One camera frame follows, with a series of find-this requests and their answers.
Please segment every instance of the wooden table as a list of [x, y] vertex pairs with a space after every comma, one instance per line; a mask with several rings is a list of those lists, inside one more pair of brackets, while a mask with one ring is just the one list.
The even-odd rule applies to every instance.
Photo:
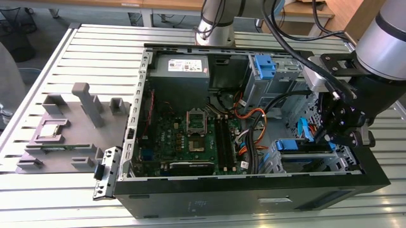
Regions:
[[[46, 9], [86, 9], [98, 11], [118, 11], [140, 13], [144, 27], [152, 27], [153, 14], [174, 14], [199, 16], [203, 0], [0, 0], [2, 6], [17, 6]], [[311, 4], [293, 2], [284, 7], [285, 21], [313, 22]], [[325, 6], [317, 12], [321, 25], [333, 17], [332, 11]], [[316, 26], [309, 35], [319, 34]]]
[[[203, 2], [204, 0], [144, 0], [141, 7], [144, 9], [150, 9], [150, 13], [156, 13], [156, 10], [166, 10], [166, 14], [199, 16]], [[285, 5], [284, 12], [285, 21], [313, 23], [311, 3], [293, 2]], [[317, 17], [321, 26], [324, 26], [328, 19], [333, 17], [333, 12], [327, 6], [323, 7], [323, 10], [317, 10]], [[317, 29], [316, 25], [313, 25], [308, 35], [316, 36], [319, 34], [320, 30]]]

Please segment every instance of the aluminum slotted table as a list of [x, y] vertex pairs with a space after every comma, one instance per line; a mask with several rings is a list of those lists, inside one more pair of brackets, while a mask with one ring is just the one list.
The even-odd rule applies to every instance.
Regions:
[[[268, 34], [236, 32], [237, 47], [280, 48]], [[371, 127], [372, 148], [391, 185], [357, 195], [321, 211], [275, 213], [265, 216], [212, 216], [132, 218], [117, 200], [92, 201], [94, 180], [82, 174], [14, 174], [44, 109], [46, 94], [62, 94], [65, 101], [74, 82], [90, 84], [100, 101], [121, 97], [129, 101], [137, 85], [144, 43], [193, 44], [193, 33], [184, 29], [101, 25], [70, 26], [34, 85], [0, 138], [0, 227], [120, 227], [168, 224], [183, 227], [394, 227], [406, 226], [406, 113], [395, 103]], [[295, 49], [316, 55], [348, 51], [335, 39], [289, 42]]]

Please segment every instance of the ram slot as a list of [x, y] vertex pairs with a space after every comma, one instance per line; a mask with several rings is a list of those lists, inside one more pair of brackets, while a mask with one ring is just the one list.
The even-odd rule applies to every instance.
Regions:
[[217, 156], [217, 168], [223, 170], [227, 167], [224, 144], [223, 144], [223, 132], [221, 132], [221, 120], [215, 120], [215, 143], [216, 143], [216, 156]]

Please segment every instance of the motherboard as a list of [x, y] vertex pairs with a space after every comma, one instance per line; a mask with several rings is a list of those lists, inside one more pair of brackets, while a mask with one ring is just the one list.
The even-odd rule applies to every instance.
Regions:
[[235, 137], [240, 121], [215, 116], [203, 109], [156, 119], [153, 144], [140, 149], [134, 176], [193, 176], [243, 174], [236, 168]]

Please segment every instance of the floor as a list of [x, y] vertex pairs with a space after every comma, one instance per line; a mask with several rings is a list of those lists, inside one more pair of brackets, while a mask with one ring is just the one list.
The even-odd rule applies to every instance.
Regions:
[[[100, 25], [120, 25], [130, 26], [128, 14], [120, 12], [101, 12], [101, 11], [85, 11], [85, 10], [60, 10], [60, 17], [53, 19], [46, 9], [34, 9], [32, 15], [37, 24], [37, 31], [28, 35], [32, 46], [37, 51], [36, 57], [22, 63], [18, 63], [18, 67], [30, 67], [41, 69], [45, 66], [48, 58], [61, 40], [66, 28], [70, 23], [78, 22], [82, 24], [100, 24]], [[138, 14], [130, 15], [133, 20], [140, 18]], [[185, 16], [183, 22], [181, 15], [173, 15], [166, 18], [166, 23], [160, 22], [158, 15], [153, 15], [153, 25], [160, 28], [191, 29], [199, 25], [200, 17]], [[253, 19], [235, 19], [233, 28], [236, 31], [256, 32], [253, 27]]]

